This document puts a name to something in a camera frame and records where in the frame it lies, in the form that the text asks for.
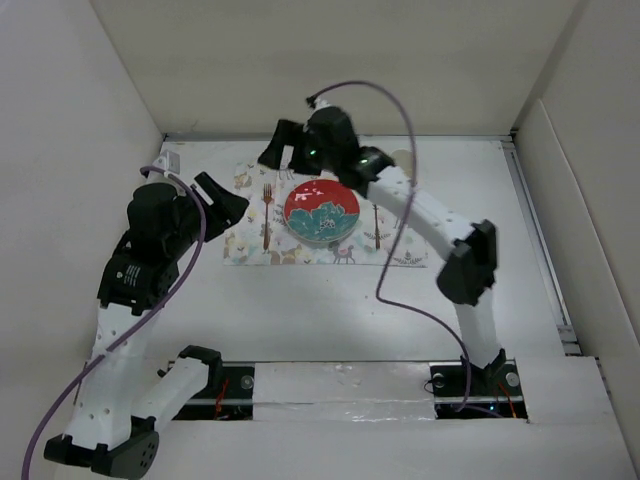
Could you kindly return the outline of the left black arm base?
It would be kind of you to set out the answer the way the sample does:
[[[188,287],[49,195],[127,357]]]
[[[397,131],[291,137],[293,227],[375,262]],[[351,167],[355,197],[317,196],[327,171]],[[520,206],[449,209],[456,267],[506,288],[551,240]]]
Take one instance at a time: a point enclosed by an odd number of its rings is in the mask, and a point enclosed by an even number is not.
[[[194,395],[174,416],[176,421],[248,421],[253,419],[255,365],[225,362],[217,386]]]

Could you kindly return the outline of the copper spoon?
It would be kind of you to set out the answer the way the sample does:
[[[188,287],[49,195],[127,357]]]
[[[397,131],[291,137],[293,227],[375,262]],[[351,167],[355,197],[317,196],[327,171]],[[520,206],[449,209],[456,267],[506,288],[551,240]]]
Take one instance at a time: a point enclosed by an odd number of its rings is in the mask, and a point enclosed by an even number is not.
[[[380,250],[381,248],[381,237],[379,230],[379,219],[378,219],[378,206],[373,204],[374,211],[374,240],[375,240],[375,248],[376,250]]]

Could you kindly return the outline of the red and teal plate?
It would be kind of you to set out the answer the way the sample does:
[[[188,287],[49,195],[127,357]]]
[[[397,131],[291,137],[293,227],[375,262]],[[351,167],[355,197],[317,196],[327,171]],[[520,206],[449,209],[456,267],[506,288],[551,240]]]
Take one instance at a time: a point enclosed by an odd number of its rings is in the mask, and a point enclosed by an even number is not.
[[[309,244],[344,239],[355,229],[360,213],[355,193],[334,179],[308,180],[284,194],[284,225],[293,237]]]

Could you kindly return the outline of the pale yellow mug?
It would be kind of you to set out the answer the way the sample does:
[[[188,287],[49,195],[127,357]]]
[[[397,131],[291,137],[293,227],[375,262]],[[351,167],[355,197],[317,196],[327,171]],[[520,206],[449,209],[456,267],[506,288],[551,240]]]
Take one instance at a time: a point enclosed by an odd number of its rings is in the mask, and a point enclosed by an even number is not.
[[[417,188],[417,177],[414,166],[414,157],[411,151],[406,149],[396,149],[391,153],[391,158],[395,163],[393,170],[393,179],[399,184],[400,180],[411,186],[412,189]]]

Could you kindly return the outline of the copper fork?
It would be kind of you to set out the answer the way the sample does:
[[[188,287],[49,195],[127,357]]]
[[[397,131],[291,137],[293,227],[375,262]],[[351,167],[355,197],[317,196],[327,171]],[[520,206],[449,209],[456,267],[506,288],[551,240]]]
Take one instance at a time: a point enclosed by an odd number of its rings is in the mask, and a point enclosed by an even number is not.
[[[265,183],[263,186],[263,203],[265,205],[265,215],[264,215],[264,230],[263,230],[263,250],[265,252],[269,251],[270,244],[270,223],[269,223],[269,207],[271,202],[273,201],[273,192],[272,185],[270,183]]]

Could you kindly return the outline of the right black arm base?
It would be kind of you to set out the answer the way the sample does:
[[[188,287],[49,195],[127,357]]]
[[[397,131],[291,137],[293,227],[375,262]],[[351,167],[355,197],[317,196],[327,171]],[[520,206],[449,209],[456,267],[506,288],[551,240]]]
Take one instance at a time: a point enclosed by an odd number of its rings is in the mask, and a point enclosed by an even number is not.
[[[432,362],[423,389],[433,396],[437,420],[528,419],[517,365],[509,360],[488,384],[473,379],[461,362]]]

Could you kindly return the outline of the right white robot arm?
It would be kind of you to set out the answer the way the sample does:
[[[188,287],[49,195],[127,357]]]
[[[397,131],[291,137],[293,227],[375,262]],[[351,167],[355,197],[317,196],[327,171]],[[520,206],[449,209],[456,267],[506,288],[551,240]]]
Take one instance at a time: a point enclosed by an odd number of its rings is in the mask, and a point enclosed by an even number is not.
[[[293,149],[288,165],[293,172],[332,173],[344,187],[399,217],[435,250],[443,261],[436,284],[454,305],[464,345],[462,381],[476,394],[494,387],[506,362],[493,312],[496,226],[488,220],[473,223],[413,186],[390,155],[359,142],[339,107],[318,108],[305,123],[279,120],[259,164],[279,169],[287,146]]]

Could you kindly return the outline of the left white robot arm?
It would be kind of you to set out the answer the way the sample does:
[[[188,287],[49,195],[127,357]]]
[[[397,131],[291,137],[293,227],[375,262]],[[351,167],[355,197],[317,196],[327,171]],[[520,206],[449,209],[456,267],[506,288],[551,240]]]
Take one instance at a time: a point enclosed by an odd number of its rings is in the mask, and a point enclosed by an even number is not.
[[[236,225],[248,200],[201,172],[193,186],[165,172],[137,188],[128,228],[103,270],[91,357],[72,383],[77,403],[66,430],[46,442],[45,459],[115,479],[141,479],[152,466],[161,431],[197,394],[226,387],[220,352],[189,345],[159,382],[140,394],[139,378],[152,329],[195,266],[187,251]]]

